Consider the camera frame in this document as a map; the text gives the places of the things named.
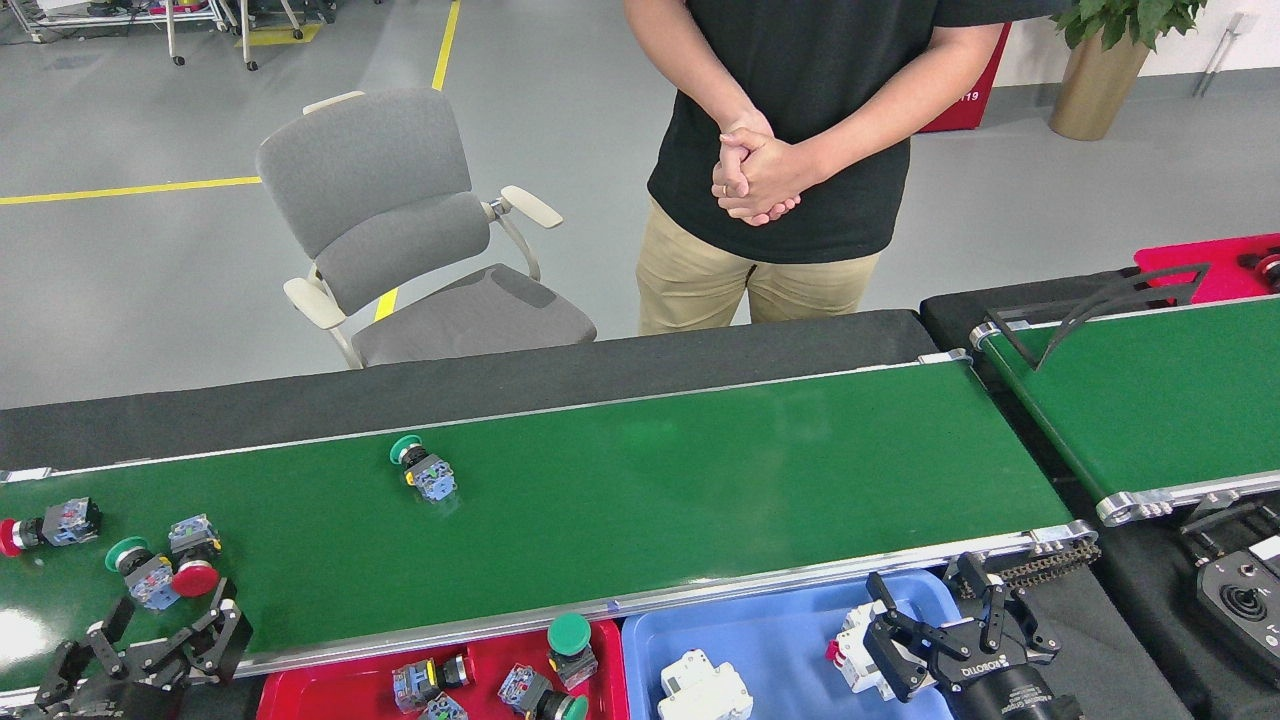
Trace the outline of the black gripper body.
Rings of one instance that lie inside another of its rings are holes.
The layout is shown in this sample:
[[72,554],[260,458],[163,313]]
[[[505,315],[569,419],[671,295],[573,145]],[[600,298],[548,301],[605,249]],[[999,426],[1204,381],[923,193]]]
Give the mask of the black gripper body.
[[44,710],[46,719],[175,719],[184,700],[184,685],[151,685],[141,682],[90,680],[69,700]]
[[1084,719],[1079,701],[1057,696],[1037,665],[1059,652],[1010,644],[997,653],[973,650],[968,659],[940,653],[940,692],[955,719]]

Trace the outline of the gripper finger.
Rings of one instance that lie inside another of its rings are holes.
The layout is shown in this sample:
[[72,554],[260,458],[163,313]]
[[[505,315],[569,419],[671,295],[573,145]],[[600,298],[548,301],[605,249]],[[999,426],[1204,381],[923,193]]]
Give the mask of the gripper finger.
[[120,597],[104,620],[90,625],[81,641],[63,641],[36,692],[36,708],[44,712],[54,702],[69,700],[79,685],[90,680],[136,682],[134,670],[114,647],[133,614],[131,600]]
[[909,701],[927,685],[931,662],[941,651],[952,659],[961,657],[959,638],[918,621],[897,610],[882,577],[867,579],[870,598],[884,609],[874,612],[865,633],[865,650],[896,700]]
[[1025,651],[1030,664],[1051,664],[1059,652],[1056,635],[1036,616],[1036,605],[1023,588],[1009,584],[986,570],[983,556],[964,553],[957,560],[957,573],[982,600],[984,615],[979,620],[979,647],[997,653],[1007,635]]
[[152,685],[184,685],[192,676],[225,684],[253,634],[234,600],[214,600],[193,624],[165,641],[140,647],[142,678]]

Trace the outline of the person's left hand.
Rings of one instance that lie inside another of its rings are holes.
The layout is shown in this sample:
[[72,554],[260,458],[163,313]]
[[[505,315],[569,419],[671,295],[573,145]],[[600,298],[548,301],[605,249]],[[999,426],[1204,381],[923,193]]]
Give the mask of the person's left hand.
[[748,128],[724,135],[722,143],[746,151],[736,165],[739,184],[722,200],[730,217],[759,227],[796,208],[803,169],[794,146]]

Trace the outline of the person's right hand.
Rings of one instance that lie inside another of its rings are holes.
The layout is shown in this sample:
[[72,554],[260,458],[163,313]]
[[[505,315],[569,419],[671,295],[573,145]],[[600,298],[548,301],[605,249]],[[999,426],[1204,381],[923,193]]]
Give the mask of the person's right hand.
[[719,156],[712,170],[712,195],[719,208],[731,217],[754,223],[755,218],[767,217],[767,211],[742,205],[742,199],[749,193],[749,182],[744,174],[742,164],[762,145],[762,141],[759,138],[742,138],[745,135],[771,137],[772,128],[768,120],[759,114],[731,120],[719,128]]

